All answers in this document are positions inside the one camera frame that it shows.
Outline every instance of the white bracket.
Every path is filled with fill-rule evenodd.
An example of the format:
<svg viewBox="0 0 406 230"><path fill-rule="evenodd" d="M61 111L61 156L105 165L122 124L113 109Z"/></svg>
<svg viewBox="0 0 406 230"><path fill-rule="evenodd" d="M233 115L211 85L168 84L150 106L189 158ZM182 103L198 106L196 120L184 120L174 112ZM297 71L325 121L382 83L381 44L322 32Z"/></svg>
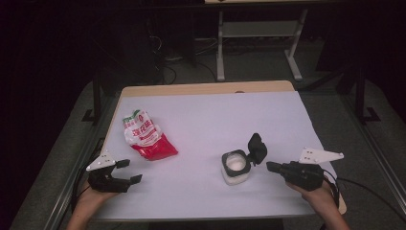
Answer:
<svg viewBox="0 0 406 230"><path fill-rule="evenodd" d="M304 148L299 163L316 165L323 162L339 160L343 158L344 154L342 152L337 153L320 149Z"/></svg>
<svg viewBox="0 0 406 230"><path fill-rule="evenodd" d="M95 161L93 161L87 168L86 170L93 171L93 170L98 170L102 169L105 167L109 166L114 166L116 164L116 161L111 157L110 152L106 150L104 153L102 153L98 158L96 158Z"/></svg>

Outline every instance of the snack bag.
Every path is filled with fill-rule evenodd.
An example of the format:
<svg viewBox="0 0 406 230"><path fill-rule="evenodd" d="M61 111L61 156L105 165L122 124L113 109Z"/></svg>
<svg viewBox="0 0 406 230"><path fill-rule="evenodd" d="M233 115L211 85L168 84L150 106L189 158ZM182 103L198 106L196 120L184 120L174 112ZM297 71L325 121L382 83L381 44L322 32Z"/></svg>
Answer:
<svg viewBox="0 0 406 230"><path fill-rule="evenodd" d="M126 142L147 160L159 160L177 154L161 128L144 110L136 110L123 119Z"/></svg>

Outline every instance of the dark background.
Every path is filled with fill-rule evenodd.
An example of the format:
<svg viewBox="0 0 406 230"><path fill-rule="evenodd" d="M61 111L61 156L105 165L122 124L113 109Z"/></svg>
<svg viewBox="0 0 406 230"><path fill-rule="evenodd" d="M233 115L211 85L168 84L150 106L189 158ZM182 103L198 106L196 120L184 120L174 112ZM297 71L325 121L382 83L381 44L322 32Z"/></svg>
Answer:
<svg viewBox="0 0 406 230"><path fill-rule="evenodd" d="M303 39L326 41L320 70L333 71L349 61L361 67L406 122L406 8L402 1L367 2L310 11ZM213 11L160 13L146 26L149 12L112 13L103 10L110 1L84 3L0 3L2 229L10 226L87 83L98 74L107 93L157 83L161 73L154 66L161 60L150 51L149 35L161 36L192 63L193 35L216 33ZM89 11L92 7L100 11Z"/></svg>

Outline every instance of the red and white bag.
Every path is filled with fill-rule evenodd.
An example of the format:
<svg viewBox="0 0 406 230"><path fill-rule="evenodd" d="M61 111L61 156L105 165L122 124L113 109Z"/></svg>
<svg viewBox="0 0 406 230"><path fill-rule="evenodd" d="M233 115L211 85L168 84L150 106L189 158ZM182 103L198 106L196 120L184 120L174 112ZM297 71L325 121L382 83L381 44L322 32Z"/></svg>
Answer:
<svg viewBox="0 0 406 230"><path fill-rule="evenodd" d="M161 128L144 110L136 110L123 119L126 142L147 160L159 160L178 153Z"/></svg>

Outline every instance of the table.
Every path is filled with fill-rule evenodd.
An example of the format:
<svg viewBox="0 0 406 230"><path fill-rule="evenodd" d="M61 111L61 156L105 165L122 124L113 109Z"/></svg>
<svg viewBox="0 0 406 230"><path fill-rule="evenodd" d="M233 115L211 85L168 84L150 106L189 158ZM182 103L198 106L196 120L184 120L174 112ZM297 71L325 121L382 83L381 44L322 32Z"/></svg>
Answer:
<svg viewBox="0 0 406 230"><path fill-rule="evenodd" d="M124 139L122 118L142 108L179 153L146 161ZM268 147L247 181L228 186L221 155L241 149L258 132ZM103 148L130 165L113 176L143 180L108 200L101 220L264 219L314 214L265 162L298 160L303 147L321 149L305 107L287 80L127 87L123 90ZM335 175L329 163L322 168Z"/></svg>

